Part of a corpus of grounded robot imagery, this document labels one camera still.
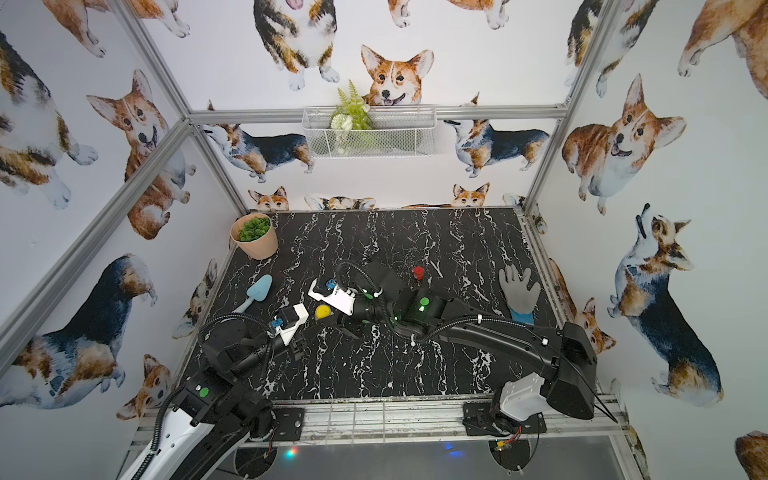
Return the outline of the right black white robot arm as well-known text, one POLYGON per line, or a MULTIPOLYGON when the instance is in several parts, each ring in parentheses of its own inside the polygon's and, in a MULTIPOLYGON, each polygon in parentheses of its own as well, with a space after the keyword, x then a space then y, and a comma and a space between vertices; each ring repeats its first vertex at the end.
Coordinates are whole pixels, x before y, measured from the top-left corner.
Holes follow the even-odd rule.
POLYGON ((340 262, 314 280, 309 294, 329 305, 320 322, 357 338, 364 323, 382 325, 412 344, 457 343, 523 365, 528 373, 496 391, 494 422, 521 424, 554 410, 591 420, 596 400, 597 355, 583 328, 530 325, 447 298, 419 281, 406 282, 387 266, 340 262))

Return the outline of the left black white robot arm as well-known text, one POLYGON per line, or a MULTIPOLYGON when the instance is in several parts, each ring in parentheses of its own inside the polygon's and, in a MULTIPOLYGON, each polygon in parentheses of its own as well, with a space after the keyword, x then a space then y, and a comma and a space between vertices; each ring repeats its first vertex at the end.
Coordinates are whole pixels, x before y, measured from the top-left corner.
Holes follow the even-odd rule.
POLYGON ((300 439, 305 411, 276 407, 253 386, 281 356, 297 361, 320 330, 301 305, 269 322, 242 312, 214 318, 199 332, 199 369, 162 401, 152 436, 125 479, 207 479, 246 442, 300 439))

